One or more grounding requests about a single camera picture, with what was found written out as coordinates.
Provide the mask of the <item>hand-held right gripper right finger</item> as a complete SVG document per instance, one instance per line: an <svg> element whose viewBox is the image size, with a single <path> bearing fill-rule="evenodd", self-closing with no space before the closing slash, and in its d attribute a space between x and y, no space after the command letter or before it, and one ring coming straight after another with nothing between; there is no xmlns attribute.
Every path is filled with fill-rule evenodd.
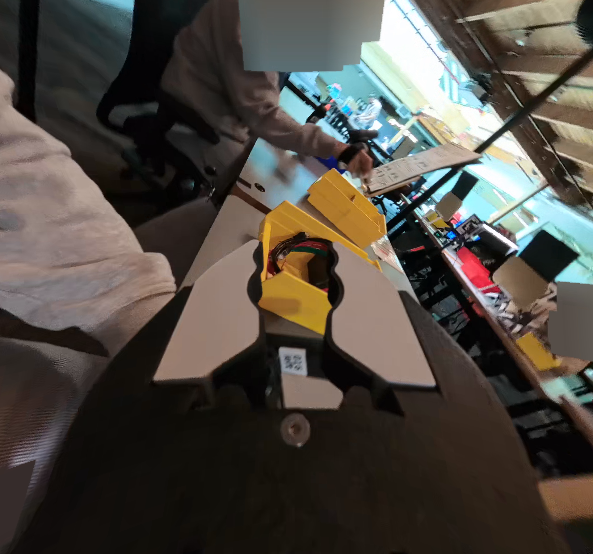
<svg viewBox="0 0 593 554"><path fill-rule="evenodd" d="M331 314L334 344L392 385L436 387L396 286L350 249L341 244L333 249L343 288Z"/></svg>

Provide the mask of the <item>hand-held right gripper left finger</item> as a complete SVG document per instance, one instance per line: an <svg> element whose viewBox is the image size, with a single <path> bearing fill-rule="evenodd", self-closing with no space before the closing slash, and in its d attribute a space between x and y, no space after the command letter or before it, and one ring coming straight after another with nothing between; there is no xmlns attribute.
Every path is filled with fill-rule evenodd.
<svg viewBox="0 0 593 554"><path fill-rule="evenodd" d="M193 284L153 376L158 384L213 380L260 338L262 245L254 239L221 258Z"/></svg>

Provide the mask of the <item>yellow plastic bin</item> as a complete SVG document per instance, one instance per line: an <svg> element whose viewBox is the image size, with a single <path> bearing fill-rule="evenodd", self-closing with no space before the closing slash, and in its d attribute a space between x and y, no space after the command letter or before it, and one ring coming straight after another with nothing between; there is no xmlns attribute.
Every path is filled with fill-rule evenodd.
<svg viewBox="0 0 593 554"><path fill-rule="evenodd" d="M384 215L334 168L308 188L308 202L360 248L387 235Z"/></svg>
<svg viewBox="0 0 593 554"><path fill-rule="evenodd" d="M515 344L540 372L550 371L561 365L561 358L555 356L533 332L520 336Z"/></svg>
<svg viewBox="0 0 593 554"><path fill-rule="evenodd" d="M262 220L262 297L259 305L288 321L323 335L327 315L328 258L335 242L381 271L380 263L290 202L283 202Z"/></svg>

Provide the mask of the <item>white desk with wooden edge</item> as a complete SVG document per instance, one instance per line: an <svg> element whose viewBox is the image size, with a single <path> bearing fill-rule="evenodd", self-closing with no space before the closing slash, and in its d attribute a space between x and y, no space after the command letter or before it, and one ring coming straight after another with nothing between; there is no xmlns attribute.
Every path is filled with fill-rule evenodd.
<svg viewBox="0 0 593 554"><path fill-rule="evenodd" d="M283 202L300 206L309 188L327 172L316 158L278 149L262 139L254 141L249 150L231 194L263 214Z"/></svg>

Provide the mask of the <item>clear plastic bag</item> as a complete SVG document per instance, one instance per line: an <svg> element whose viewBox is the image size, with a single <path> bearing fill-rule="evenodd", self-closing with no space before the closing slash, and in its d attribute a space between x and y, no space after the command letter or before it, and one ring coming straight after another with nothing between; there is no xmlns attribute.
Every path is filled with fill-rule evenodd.
<svg viewBox="0 0 593 554"><path fill-rule="evenodd" d="M370 247L379 261L389 265L390 267L396 269L399 273L405 275L404 269L402 268L402 265L387 235L384 235L383 237L374 241Z"/></svg>

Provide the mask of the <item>red plastic bin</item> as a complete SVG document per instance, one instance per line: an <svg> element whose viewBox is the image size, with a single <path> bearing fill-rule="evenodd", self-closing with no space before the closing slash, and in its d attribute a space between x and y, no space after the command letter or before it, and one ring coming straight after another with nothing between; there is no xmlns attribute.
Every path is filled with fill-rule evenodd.
<svg viewBox="0 0 593 554"><path fill-rule="evenodd" d="M471 284L483 294L501 292L500 288L491 280L489 270L471 250L465 247L459 248L456 252L456 261Z"/></svg>

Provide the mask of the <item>brown cardboard sheet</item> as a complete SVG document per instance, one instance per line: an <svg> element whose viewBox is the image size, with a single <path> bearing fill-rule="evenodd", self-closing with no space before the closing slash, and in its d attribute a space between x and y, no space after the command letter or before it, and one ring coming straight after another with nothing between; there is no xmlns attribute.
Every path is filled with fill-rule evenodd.
<svg viewBox="0 0 593 554"><path fill-rule="evenodd" d="M545 295L554 275L554 259L537 254L528 258L509 257L492 275L493 283L502 289L519 310L528 309Z"/></svg>

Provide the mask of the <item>printed paper sheet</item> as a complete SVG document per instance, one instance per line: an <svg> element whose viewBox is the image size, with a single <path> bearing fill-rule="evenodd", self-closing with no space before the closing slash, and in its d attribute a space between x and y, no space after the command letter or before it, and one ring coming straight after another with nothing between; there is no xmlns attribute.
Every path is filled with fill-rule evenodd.
<svg viewBox="0 0 593 554"><path fill-rule="evenodd" d="M410 183L427 173L478 162L482 155L456 143L443 144L373 169L364 194L374 197Z"/></svg>

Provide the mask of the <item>person's white sweatshirt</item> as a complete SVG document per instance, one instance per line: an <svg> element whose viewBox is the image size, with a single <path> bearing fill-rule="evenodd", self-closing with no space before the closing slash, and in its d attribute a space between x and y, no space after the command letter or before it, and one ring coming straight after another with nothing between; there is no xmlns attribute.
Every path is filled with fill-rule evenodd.
<svg viewBox="0 0 593 554"><path fill-rule="evenodd" d="M70 150L13 106L1 72L1 311L79 329L114 357L174 297L168 260L135 234Z"/></svg>

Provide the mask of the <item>black monitor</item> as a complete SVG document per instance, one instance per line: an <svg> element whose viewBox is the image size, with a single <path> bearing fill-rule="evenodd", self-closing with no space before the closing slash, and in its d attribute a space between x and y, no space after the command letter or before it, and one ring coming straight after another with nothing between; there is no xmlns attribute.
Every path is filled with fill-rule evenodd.
<svg viewBox="0 0 593 554"><path fill-rule="evenodd" d="M518 258L547 283L553 282L578 257L578 252L544 230L518 253Z"/></svg>

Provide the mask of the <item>wooden table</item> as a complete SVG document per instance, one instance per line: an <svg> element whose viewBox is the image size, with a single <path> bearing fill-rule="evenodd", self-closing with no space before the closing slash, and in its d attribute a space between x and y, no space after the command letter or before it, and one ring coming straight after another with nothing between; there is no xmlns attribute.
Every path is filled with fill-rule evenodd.
<svg viewBox="0 0 593 554"><path fill-rule="evenodd" d="M516 367L527 380L530 387L542 396L543 399L558 406L560 410L569 417L576 428L592 443L592 412L587 410L582 403L574 401L574 394L567 389L562 389L559 396L551 394L551 383L554 380L562 380L563 377L553 372L541 372L535 368L528 356L523 352L512 336L505 330L496 317L493 307L488 303L486 294L471 283L470 278L463 270L463 262L454 251L445 248L444 241L435 236L435 229L428 222L419 209L413 210L414 217L419 226L427 233L436 248L441 251L442 261L447 265L452 275L456 277L459 285L464 289L470 301L470 307L465 307L467 314L476 315L480 321L484 321L492 333L496 334L510 358L515 362Z"/></svg>

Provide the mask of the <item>black office chair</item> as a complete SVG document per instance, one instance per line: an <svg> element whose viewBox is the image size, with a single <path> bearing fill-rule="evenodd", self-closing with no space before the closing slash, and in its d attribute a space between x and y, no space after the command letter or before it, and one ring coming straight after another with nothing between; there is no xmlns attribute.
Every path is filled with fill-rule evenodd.
<svg viewBox="0 0 593 554"><path fill-rule="evenodd" d="M138 199L168 209L215 190L217 171L199 168L168 140L175 126L188 127L206 143L219 135L193 109L162 90L160 83L174 39L208 0L134 0L128 53L96 109L99 123L130 140L122 151L123 180L139 178L149 188Z"/></svg>

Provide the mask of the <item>black metal pole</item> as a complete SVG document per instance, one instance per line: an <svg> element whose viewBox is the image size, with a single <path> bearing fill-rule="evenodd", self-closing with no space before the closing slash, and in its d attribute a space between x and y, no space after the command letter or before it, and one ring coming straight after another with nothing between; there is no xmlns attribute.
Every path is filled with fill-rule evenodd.
<svg viewBox="0 0 593 554"><path fill-rule="evenodd" d="M485 153L487 149L494 145L498 139L504 134L516 128L522 124L523 121L529 119L532 120L533 113L542 106L546 99L561 86L567 83L570 79L577 76L583 69L592 61L592 49L590 48L581 57L577 58L569 67L559 75L552 83L550 83L543 91L537 94L535 97L529 98L524 104L521 102L521 106L515 113L513 113L502 126L493 133L488 139L474 150L474 155L477 157L468 158L464 161L457 161L449 167L449 171L437 180L434 185L429 187L423 194L421 194L415 201L409 204L406 208L402 209L395 217L387 222L387 233L391 240L395 237L396 232L391 232L399 223L404 221L414 209L419 207L426 199L434 194L435 191L439 190L444 184L451 180L464 166L474 164L478 159Z"/></svg>

